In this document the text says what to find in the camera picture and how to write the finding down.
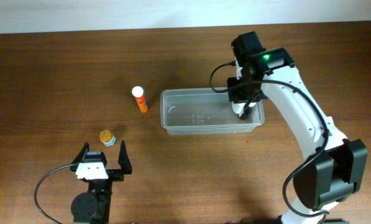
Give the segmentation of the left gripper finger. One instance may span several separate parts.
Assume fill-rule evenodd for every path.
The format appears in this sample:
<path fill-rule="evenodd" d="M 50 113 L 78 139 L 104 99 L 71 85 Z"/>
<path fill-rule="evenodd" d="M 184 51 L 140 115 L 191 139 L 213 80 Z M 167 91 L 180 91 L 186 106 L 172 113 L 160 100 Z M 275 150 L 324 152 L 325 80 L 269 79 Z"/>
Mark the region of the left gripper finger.
<path fill-rule="evenodd" d="M 76 163 L 80 163 L 85 155 L 89 152 L 89 144 L 86 142 L 81 151 L 77 154 L 77 156 L 74 158 L 74 160 L 72 161 L 72 164 L 76 164 Z"/>
<path fill-rule="evenodd" d="M 119 150 L 118 164 L 123 174 L 132 174 L 132 165 L 127 154 L 125 141 L 121 141 Z"/>

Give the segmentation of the black bottle white cap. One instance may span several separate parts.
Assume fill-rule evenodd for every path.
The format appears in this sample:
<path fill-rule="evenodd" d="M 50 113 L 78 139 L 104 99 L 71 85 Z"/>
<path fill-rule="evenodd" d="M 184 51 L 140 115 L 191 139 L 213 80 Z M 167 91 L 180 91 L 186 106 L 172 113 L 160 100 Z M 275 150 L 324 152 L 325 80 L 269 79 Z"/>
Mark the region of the black bottle white cap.
<path fill-rule="evenodd" d="M 241 120 L 246 120 L 251 114 L 254 107 L 254 103 L 251 103 L 249 105 L 244 105 L 241 113 L 239 114 L 239 118 Z"/>

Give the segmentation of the gold lid small jar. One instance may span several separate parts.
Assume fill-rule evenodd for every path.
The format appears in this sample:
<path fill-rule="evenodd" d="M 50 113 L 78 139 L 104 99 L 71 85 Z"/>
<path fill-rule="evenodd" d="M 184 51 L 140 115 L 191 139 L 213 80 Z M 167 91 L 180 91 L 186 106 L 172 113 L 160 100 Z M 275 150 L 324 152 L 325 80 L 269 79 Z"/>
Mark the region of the gold lid small jar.
<path fill-rule="evenodd" d="M 105 145 L 105 146 L 112 146 L 116 142 L 116 137 L 113 135 L 113 133 L 109 130 L 103 130 L 99 134 L 99 140 Z"/>

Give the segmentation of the white spray bottle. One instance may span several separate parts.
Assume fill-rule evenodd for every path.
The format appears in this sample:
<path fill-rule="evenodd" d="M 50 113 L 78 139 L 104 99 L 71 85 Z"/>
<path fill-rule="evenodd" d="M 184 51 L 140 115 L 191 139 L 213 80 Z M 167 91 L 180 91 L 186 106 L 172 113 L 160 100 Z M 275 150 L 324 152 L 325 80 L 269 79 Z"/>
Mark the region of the white spray bottle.
<path fill-rule="evenodd" d="M 232 106 L 233 112 L 235 112 L 235 114 L 238 114 L 240 116 L 243 113 L 243 111 L 244 111 L 245 103 L 235 103 L 235 102 L 232 102 L 231 103 L 231 106 Z"/>

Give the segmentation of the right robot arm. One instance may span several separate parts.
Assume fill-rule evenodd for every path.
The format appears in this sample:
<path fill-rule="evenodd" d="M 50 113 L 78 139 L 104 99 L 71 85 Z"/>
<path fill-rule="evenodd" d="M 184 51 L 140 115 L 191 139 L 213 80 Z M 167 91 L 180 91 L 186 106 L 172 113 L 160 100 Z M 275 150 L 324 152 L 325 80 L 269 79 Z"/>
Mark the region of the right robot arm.
<path fill-rule="evenodd" d="M 295 61 L 283 48 L 267 50 L 255 32 L 231 43 L 237 75 L 227 79 L 229 101 L 241 119 L 251 107 L 269 99 L 289 125 L 304 163 L 285 180 L 282 195 L 293 184 L 296 198 L 276 223 L 324 223 L 329 210 L 360 190 L 368 150 L 349 140 L 326 116 L 303 83 Z"/>

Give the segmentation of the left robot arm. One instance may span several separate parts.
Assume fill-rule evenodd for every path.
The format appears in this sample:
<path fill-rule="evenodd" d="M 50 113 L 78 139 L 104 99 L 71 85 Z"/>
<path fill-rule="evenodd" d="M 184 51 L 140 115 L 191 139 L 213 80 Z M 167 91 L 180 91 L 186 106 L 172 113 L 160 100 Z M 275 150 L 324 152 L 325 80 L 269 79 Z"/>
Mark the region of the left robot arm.
<path fill-rule="evenodd" d="M 118 169 L 107 169 L 103 152 L 91 152 L 85 143 L 74 158 L 70 168 L 76 178 L 88 184 L 88 189 L 77 195 L 71 203 L 74 223 L 108 223 L 112 184 L 124 181 L 125 175 L 132 173 L 132 165 L 127 155 L 126 144 L 121 142 Z"/>

